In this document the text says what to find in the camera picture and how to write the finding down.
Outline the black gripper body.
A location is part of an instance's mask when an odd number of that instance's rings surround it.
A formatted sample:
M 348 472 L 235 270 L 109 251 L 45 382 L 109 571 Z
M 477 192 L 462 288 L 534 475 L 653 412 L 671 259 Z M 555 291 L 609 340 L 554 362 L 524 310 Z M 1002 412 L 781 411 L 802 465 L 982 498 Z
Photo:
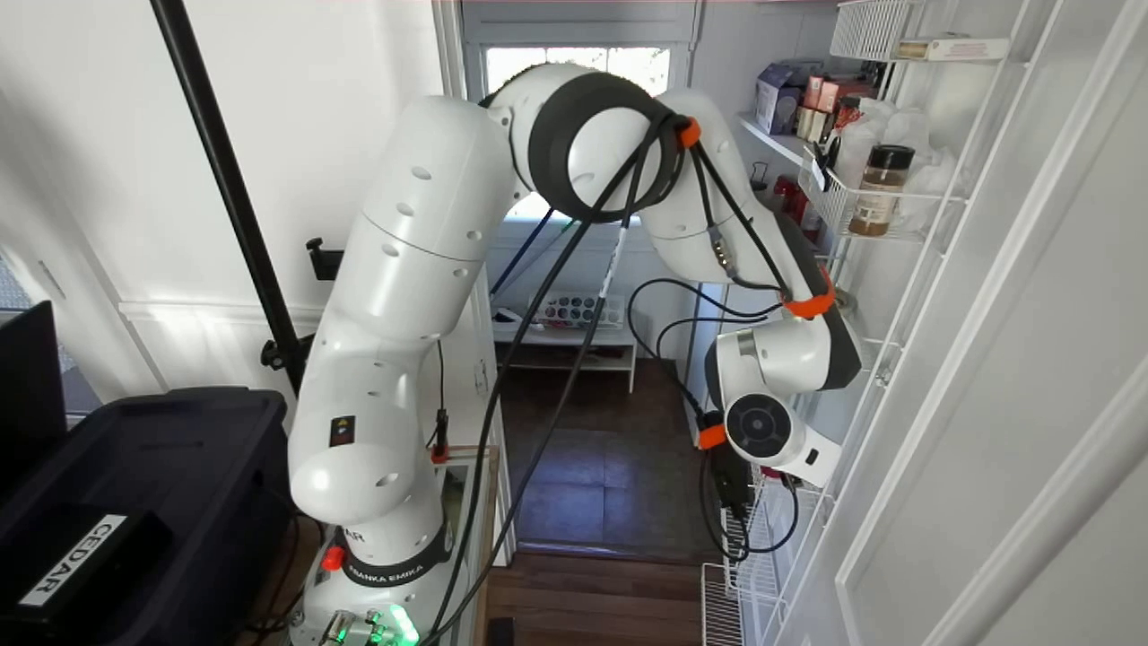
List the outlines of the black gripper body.
M 709 475 L 715 475 L 715 487 L 719 487 L 720 508 L 737 521 L 745 521 L 750 511 L 754 511 L 750 465 L 744 456 L 737 456 L 732 449 L 715 449 L 709 453 Z

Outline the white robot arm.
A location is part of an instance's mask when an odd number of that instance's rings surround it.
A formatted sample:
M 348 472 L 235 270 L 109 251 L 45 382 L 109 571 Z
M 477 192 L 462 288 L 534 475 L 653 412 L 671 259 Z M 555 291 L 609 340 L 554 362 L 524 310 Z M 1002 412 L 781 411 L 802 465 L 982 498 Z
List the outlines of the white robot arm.
M 774 291 L 773 322 L 709 345 L 706 440 L 803 486 L 833 481 L 839 446 L 791 398 L 851 385 L 860 351 L 797 222 L 754 198 L 706 93 L 531 64 L 477 106 L 425 96 L 360 206 L 286 430 L 292 498 L 332 528 L 305 588 L 311 646 L 443 646 L 470 606 L 454 584 L 419 387 L 522 192 L 586 225 L 641 219 L 684 280 Z

